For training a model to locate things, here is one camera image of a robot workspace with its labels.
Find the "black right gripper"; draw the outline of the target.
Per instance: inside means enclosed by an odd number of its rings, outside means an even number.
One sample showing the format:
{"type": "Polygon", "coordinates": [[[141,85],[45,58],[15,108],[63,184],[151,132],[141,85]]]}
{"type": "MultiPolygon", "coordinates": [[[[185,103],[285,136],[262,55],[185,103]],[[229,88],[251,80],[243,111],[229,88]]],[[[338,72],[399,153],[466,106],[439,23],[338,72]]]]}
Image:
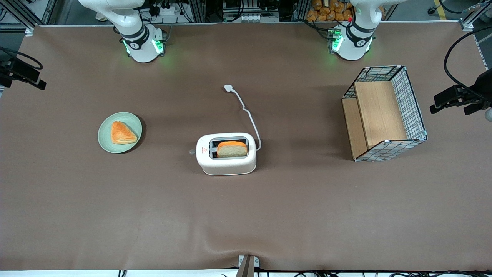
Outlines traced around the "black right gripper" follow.
{"type": "Polygon", "coordinates": [[[39,90],[45,90],[46,82],[39,77],[40,72],[18,58],[0,60],[0,86],[10,88],[12,80],[23,81],[39,90]]]}

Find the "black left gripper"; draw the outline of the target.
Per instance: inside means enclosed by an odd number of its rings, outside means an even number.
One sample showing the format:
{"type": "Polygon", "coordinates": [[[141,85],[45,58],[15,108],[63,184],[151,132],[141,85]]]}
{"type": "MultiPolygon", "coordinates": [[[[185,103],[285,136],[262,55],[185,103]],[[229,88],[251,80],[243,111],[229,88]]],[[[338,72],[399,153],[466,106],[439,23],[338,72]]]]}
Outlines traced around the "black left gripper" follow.
{"type": "MultiPolygon", "coordinates": [[[[490,108],[492,101],[492,69],[488,69],[477,77],[475,80],[475,92],[481,95],[482,98],[478,102],[464,107],[465,115],[471,115],[480,110],[490,108]]],[[[462,87],[453,85],[434,96],[434,104],[429,107],[430,113],[436,114],[445,108],[460,106],[462,105],[462,98],[462,87]]]]}

